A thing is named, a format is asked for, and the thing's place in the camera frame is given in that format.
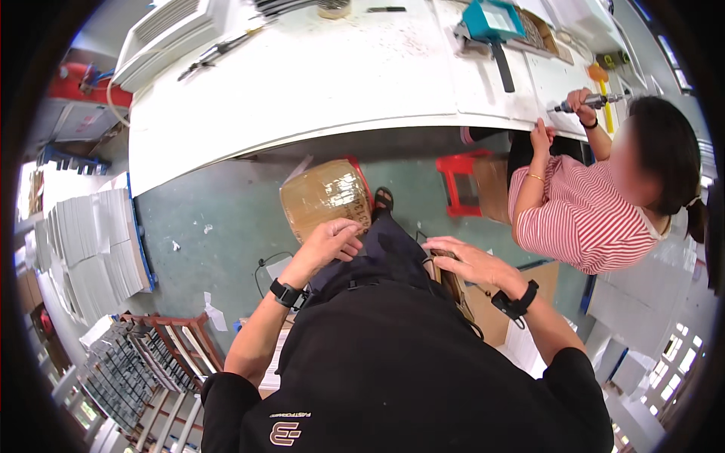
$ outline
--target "sandal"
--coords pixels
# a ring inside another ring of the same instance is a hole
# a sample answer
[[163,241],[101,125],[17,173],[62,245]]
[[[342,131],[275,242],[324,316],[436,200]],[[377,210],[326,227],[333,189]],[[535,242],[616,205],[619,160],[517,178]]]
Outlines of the sandal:
[[[385,207],[379,207],[378,203],[384,205]],[[373,199],[373,222],[378,218],[380,213],[382,211],[389,211],[392,212],[393,210],[393,193],[390,191],[387,187],[378,187],[375,190],[375,198]]]
[[[375,198],[373,199],[375,204],[375,209],[389,209],[393,210],[393,193],[390,191],[387,187],[378,187],[375,190]],[[382,203],[385,207],[379,207],[378,203]]]

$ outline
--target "black wristband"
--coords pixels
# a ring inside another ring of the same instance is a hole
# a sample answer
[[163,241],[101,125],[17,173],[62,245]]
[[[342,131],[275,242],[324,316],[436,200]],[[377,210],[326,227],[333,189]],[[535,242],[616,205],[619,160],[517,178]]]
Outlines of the black wristband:
[[539,284],[534,280],[530,280],[529,287],[526,288],[526,293],[524,293],[521,299],[511,300],[505,292],[499,291],[491,298],[491,303],[494,307],[501,310],[504,315],[511,318],[519,328],[523,329],[523,321],[520,318],[526,314],[529,305],[531,305],[536,297],[538,289]]
[[594,117],[594,124],[591,126],[585,125],[584,123],[581,122],[581,120],[579,120],[579,124],[583,125],[584,129],[595,129],[599,125],[599,118]]
[[304,289],[295,289],[287,283],[279,283],[276,278],[270,285],[270,291],[272,291],[272,294],[276,296],[277,302],[284,305],[285,307],[294,308],[295,310],[302,308],[302,306],[294,306],[294,304],[297,303],[299,297],[302,296],[302,298],[306,300],[308,295],[308,292]]

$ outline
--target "black shirt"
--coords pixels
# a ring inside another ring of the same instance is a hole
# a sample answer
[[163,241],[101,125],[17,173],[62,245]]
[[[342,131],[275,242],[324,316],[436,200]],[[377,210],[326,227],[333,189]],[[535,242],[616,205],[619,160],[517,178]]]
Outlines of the black shirt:
[[343,291],[300,311],[261,400],[232,373],[204,385],[204,453],[489,451],[610,453],[587,356],[556,354],[534,380],[463,316],[397,283]]

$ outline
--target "black hair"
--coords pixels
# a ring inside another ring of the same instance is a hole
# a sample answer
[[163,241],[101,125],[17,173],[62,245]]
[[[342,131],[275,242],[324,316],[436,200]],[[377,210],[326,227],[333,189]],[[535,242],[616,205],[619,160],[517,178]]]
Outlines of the black hair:
[[662,194],[652,209],[666,216],[686,207],[687,232],[702,244],[707,210],[696,199],[700,195],[700,147],[695,132],[677,107],[655,96],[631,101],[629,116],[639,164],[662,184]]

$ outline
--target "striped shirt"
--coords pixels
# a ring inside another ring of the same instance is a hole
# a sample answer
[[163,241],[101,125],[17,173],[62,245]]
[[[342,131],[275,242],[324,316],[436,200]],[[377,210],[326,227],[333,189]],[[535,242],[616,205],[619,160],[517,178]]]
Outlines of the striped shirt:
[[[517,169],[508,194],[509,217],[529,167]],[[569,156],[549,159],[544,204],[523,211],[516,235],[522,249],[567,262],[594,275],[633,265],[667,236],[642,208],[614,187],[609,162],[585,167]]]

